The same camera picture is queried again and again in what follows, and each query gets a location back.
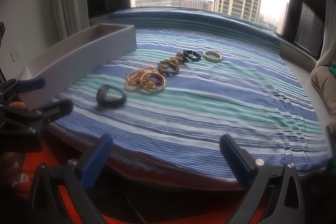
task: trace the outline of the bed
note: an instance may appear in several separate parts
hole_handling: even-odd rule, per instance
[[[159,185],[229,190],[239,186],[219,151],[230,134],[270,165],[292,161],[303,176],[328,161],[328,141],[314,108],[280,57],[268,29],[224,15],[189,9],[132,9],[109,22],[136,26],[137,49],[98,68],[59,94],[72,114],[49,130],[80,150],[103,133],[114,149],[108,164],[121,175]],[[215,50],[221,63],[203,58],[166,77],[158,94],[127,92],[118,109],[99,109],[98,88],[124,89],[126,75],[178,50]]]

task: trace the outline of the white wall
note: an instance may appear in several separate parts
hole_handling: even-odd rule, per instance
[[[24,66],[59,41],[53,0],[0,0],[5,34],[0,68],[6,79],[17,77]],[[13,62],[11,50],[19,45],[21,57]]]

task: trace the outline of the cardboard box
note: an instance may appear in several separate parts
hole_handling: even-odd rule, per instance
[[[29,110],[45,105],[95,69],[136,48],[133,26],[99,24],[76,33],[26,65],[18,79],[43,77],[46,85],[20,98]]]

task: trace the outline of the metal screw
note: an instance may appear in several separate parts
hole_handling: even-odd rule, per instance
[[[257,164],[259,166],[263,166],[264,165],[264,161],[262,159],[256,159],[255,160],[255,164]]]
[[[29,133],[35,133],[36,132],[36,128],[30,127],[30,128],[28,128],[28,132]]]
[[[76,165],[77,164],[77,160],[76,159],[71,159],[68,161],[68,165]]]
[[[289,168],[294,168],[295,167],[294,163],[292,163],[291,161],[287,163],[287,166]]]

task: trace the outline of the electrical socket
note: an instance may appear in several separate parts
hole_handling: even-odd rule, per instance
[[[20,52],[20,48],[19,46],[16,46],[15,48],[13,48],[10,51],[10,54],[13,58],[13,61],[15,62],[16,60],[18,60],[21,57],[21,52]]]

